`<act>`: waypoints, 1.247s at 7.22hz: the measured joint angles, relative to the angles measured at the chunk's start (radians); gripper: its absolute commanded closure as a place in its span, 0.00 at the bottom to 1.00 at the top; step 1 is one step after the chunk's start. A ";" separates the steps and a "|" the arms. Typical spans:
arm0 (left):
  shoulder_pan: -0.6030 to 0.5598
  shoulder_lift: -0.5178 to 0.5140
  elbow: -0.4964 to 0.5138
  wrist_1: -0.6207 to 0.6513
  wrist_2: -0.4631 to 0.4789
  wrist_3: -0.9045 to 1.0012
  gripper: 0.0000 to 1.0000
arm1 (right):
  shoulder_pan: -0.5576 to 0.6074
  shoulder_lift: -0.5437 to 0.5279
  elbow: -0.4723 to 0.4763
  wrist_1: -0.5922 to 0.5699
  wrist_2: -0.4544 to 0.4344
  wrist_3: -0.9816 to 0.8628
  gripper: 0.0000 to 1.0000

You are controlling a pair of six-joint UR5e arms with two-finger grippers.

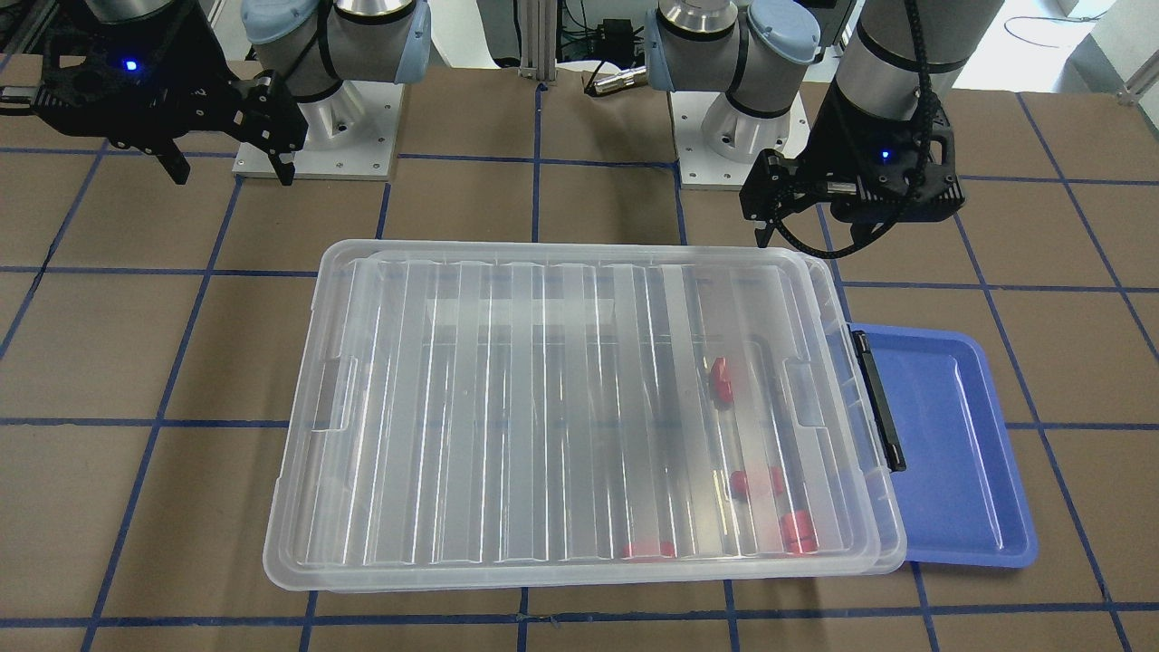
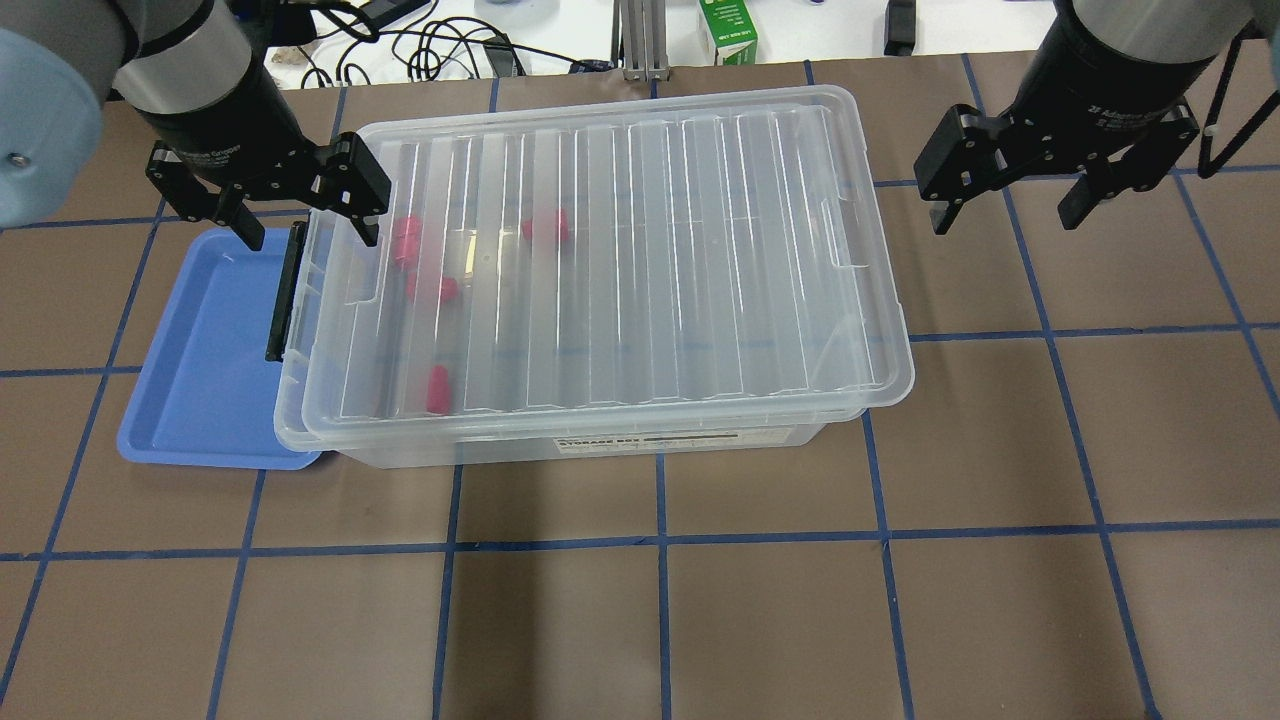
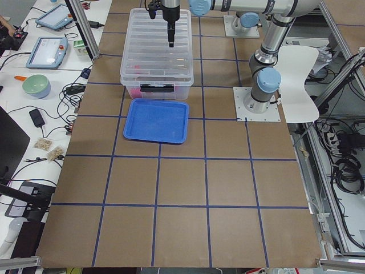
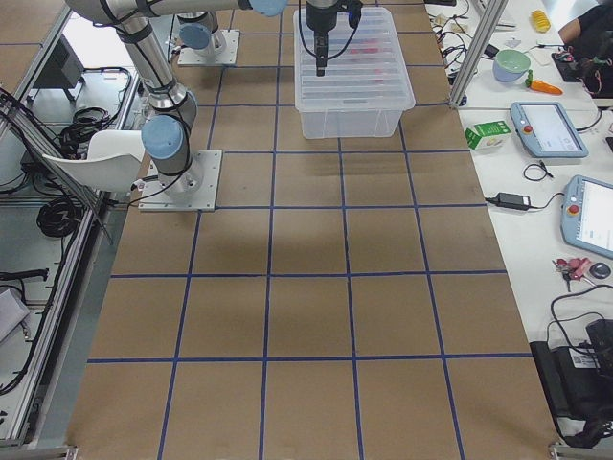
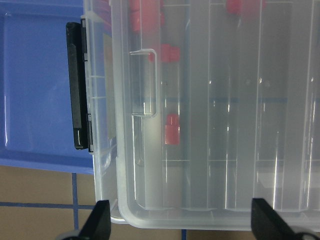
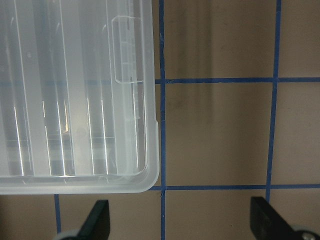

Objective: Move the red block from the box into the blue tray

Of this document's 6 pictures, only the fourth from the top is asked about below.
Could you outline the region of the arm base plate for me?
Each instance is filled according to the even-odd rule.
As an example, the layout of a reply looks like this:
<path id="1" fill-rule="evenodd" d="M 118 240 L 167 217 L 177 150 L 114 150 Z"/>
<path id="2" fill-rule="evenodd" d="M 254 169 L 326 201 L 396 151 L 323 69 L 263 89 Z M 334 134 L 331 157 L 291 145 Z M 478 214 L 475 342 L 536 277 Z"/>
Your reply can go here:
<path id="1" fill-rule="evenodd" d="M 158 178 L 145 183 L 145 196 L 137 202 L 144 212 L 213 212 L 220 177 L 223 152 L 221 150 L 199 150 L 192 154 L 191 167 L 168 189 L 173 178 L 160 175 L 153 161 L 149 161 L 148 176 Z"/>
<path id="2" fill-rule="evenodd" d="M 199 25 L 184 25 L 179 33 L 182 49 L 178 65 L 235 66 L 238 57 L 239 30 L 217 30 L 212 33 Z"/>

